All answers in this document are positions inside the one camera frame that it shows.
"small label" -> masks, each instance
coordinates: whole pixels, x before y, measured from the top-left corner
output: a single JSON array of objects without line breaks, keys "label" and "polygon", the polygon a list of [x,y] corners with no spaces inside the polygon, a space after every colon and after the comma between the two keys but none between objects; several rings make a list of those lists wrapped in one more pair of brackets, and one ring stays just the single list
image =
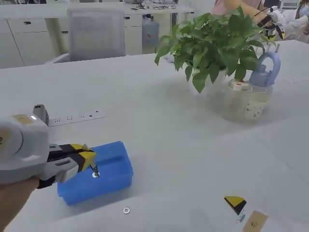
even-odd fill
[{"label": "small label", "polygon": [[8,129],[0,130],[0,151],[5,149],[6,140],[10,137],[11,132]]},{"label": "small label", "polygon": [[243,232],[260,232],[264,226],[268,216],[257,211],[253,211],[248,218],[246,225],[242,229]]},{"label": "small label", "polygon": [[33,123],[31,118],[29,118],[27,115],[13,115],[12,117],[16,119],[22,125]]}]

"cable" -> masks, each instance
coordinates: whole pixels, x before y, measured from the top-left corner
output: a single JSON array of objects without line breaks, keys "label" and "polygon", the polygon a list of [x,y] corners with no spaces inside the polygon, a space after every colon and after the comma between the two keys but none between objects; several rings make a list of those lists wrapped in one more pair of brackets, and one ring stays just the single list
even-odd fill
[{"label": "cable", "polygon": [[258,14],[262,13],[264,10],[268,10],[270,7],[266,7],[264,9],[262,9],[260,12],[256,13],[254,16],[251,17],[251,19],[253,19],[254,17],[256,17]]}]

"pink shirt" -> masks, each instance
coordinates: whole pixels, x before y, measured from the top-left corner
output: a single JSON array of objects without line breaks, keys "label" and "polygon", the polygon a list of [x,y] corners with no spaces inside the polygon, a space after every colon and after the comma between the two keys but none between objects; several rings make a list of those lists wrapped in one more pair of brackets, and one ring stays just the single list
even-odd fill
[{"label": "pink shirt", "polygon": [[[242,0],[245,4],[258,8],[261,0]],[[212,9],[211,13],[214,15],[224,15],[228,12],[228,9],[224,6],[224,0],[216,0],[214,3],[214,8]]]}]

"tabletop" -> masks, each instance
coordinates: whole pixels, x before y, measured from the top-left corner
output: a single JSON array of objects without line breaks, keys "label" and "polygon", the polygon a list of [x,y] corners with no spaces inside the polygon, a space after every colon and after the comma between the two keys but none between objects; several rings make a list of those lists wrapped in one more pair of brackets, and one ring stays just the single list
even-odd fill
[{"label": "tabletop", "polygon": [[190,94],[183,71],[157,67],[153,54],[0,70],[1,116],[40,103],[51,117],[103,110],[105,118],[51,128],[50,142],[123,141],[134,170],[130,188],[71,207],[56,185],[36,190],[7,231],[226,232],[236,219],[227,195],[306,223],[309,82],[284,78],[306,74],[308,53],[307,44],[281,44],[272,102],[254,126],[216,115]]},{"label": "tabletop", "polygon": [[108,8],[123,10],[127,15],[163,14],[163,13],[190,13],[194,9],[185,5],[176,5],[173,9],[139,9],[132,10],[135,4],[125,2],[89,2],[89,3],[57,3],[57,4],[20,4],[1,5],[0,20],[27,19],[27,18],[60,18],[67,16],[69,7],[80,8]]}]

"drawer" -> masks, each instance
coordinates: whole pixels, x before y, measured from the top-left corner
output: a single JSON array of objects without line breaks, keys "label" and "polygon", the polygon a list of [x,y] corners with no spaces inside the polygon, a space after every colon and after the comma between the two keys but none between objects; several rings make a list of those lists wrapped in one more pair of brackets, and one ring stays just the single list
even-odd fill
[{"label": "drawer", "polygon": [[12,33],[48,31],[45,19],[12,19],[8,20]]},{"label": "drawer", "polygon": [[20,66],[24,66],[24,63],[14,42],[13,35],[0,34],[0,69]]},{"label": "drawer", "polygon": [[26,66],[44,64],[55,58],[48,32],[13,34]]},{"label": "drawer", "polygon": [[125,15],[125,27],[139,27],[141,26],[141,14],[127,14]]},{"label": "drawer", "polygon": [[11,33],[11,31],[7,21],[0,20],[0,34],[8,34],[8,33]]}]

